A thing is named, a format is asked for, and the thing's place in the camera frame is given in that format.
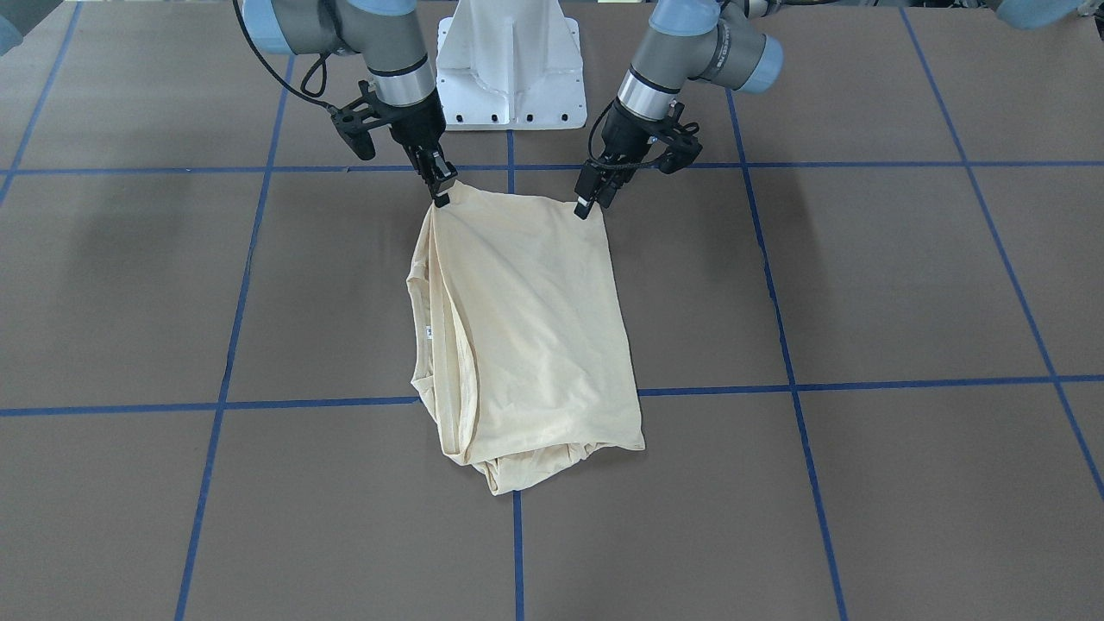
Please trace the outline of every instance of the blue cap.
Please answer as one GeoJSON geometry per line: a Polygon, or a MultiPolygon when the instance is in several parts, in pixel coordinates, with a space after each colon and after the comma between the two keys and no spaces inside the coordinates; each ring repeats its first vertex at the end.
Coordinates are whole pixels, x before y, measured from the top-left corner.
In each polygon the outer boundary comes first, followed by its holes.
{"type": "Polygon", "coordinates": [[[782,53],[782,43],[778,43],[778,40],[769,34],[763,36],[766,36],[763,55],[760,56],[760,62],[755,65],[747,82],[736,88],[737,93],[762,93],[769,88],[775,80],[778,80],[782,63],[785,60],[785,54],[782,53]]]}
{"type": "Polygon", "coordinates": [[[648,23],[671,36],[698,36],[716,28],[720,17],[715,0],[659,0],[648,23]]]}
{"type": "Polygon", "coordinates": [[[15,45],[23,42],[23,33],[15,28],[15,24],[0,15],[0,56],[8,53],[15,45]]]}
{"type": "Polygon", "coordinates": [[[279,28],[272,0],[245,0],[242,17],[245,19],[245,29],[250,31],[250,39],[258,49],[273,54],[294,53],[279,28]]]}
{"type": "Polygon", "coordinates": [[[414,11],[417,0],[349,0],[361,11],[394,18],[414,11]]]}
{"type": "Polygon", "coordinates": [[[1012,28],[1032,30],[1057,22],[1079,4],[1081,0],[1005,0],[997,17],[1012,28]]]}

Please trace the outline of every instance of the cream fabric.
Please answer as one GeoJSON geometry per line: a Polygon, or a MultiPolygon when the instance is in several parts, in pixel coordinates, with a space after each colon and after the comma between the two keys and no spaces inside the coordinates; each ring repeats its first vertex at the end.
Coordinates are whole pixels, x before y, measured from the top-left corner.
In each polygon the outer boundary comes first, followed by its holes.
{"type": "Polygon", "coordinates": [[[523,490],[605,446],[644,450],[601,210],[457,182],[429,207],[406,281],[411,383],[440,449],[523,490]]]}

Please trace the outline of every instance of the light blue joint cap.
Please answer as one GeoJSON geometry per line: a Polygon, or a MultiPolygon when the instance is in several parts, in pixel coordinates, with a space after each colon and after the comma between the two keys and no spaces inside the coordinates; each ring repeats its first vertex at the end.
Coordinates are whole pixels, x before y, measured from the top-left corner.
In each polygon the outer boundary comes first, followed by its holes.
{"type": "Polygon", "coordinates": [[[785,60],[785,54],[782,53],[782,43],[778,43],[778,40],[769,34],[764,34],[763,36],[766,36],[763,55],[760,56],[760,62],[755,65],[755,70],[752,71],[752,75],[747,78],[747,82],[744,82],[743,86],[736,88],[737,93],[762,93],[769,88],[775,80],[778,80],[778,73],[782,72],[782,63],[785,60]]]}
{"type": "Polygon", "coordinates": [[[19,32],[15,24],[8,21],[7,18],[0,15],[0,56],[8,53],[15,45],[23,42],[23,34],[19,32]]]}
{"type": "Polygon", "coordinates": [[[698,36],[716,28],[720,17],[715,0],[659,0],[648,23],[671,36],[698,36]]]}
{"type": "Polygon", "coordinates": [[[349,3],[361,11],[394,18],[414,12],[417,0],[349,0],[349,3]]]}
{"type": "Polygon", "coordinates": [[[273,54],[295,53],[279,28],[272,0],[245,0],[242,17],[245,19],[245,29],[250,31],[250,39],[257,49],[273,54]]]}
{"type": "Polygon", "coordinates": [[[997,17],[1012,28],[1032,30],[1050,25],[1081,4],[1081,0],[1005,0],[997,17]]]}

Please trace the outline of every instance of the beige cloth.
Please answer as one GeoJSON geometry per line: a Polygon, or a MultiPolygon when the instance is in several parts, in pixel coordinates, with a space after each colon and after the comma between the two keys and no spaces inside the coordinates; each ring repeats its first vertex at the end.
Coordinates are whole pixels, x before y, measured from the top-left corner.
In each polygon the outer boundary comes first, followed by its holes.
{"type": "Polygon", "coordinates": [[[605,446],[644,450],[601,210],[457,182],[429,207],[406,281],[411,383],[440,449],[523,490],[605,446]]]}

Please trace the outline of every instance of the white plastic mount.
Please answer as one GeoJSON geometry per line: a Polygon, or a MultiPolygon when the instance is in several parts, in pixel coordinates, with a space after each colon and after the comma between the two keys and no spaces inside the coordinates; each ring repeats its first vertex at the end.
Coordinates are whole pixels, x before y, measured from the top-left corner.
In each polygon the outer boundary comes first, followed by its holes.
{"type": "Polygon", "coordinates": [[[437,92],[449,130],[582,127],[578,23],[556,0],[460,0],[437,29],[437,92]]]}

